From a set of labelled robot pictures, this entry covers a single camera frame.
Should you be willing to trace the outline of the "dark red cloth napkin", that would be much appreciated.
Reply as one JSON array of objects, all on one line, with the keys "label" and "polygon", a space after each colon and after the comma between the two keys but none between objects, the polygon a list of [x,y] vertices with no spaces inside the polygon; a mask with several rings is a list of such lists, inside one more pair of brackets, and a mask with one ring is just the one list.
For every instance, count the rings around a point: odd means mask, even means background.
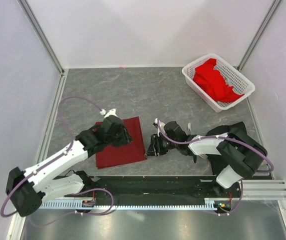
[{"label": "dark red cloth napkin", "polygon": [[139,117],[136,116],[123,121],[133,141],[121,147],[109,145],[102,152],[97,153],[95,157],[98,169],[131,164],[146,159]]}]

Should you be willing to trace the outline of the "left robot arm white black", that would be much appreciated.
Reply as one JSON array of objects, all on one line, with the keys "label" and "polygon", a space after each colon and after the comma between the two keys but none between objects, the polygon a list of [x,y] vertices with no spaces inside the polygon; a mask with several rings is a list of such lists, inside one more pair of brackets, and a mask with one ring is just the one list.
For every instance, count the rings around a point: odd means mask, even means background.
[{"label": "left robot arm white black", "polygon": [[59,174],[107,146],[122,147],[132,142],[125,123],[110,115],[101,124],[79,133],[73,141],[46,160],[25,170],[13,168],[5,192],[21,217],[34,213],[44,201],[66,195],[92,193],[92,183],[84,172],[60,177]]}]

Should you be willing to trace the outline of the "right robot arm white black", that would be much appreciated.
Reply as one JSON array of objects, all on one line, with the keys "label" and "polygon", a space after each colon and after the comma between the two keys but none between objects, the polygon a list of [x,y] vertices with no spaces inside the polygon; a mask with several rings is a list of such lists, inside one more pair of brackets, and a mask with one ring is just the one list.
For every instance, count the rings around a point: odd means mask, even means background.
[{"label": "right robot arm white black", "polygon": [[230,187],[243,179],[251,179],[267,160],[267,150],[247,134],[241,121],[232,125],[220,125],[206,135],[185,132],[176,121],[163,123],[155,119],[157,133],[151,135],[146,156],[163,156],[176,149],[184,156],[207,159],[215,175],[212,192],[223,197]]}]

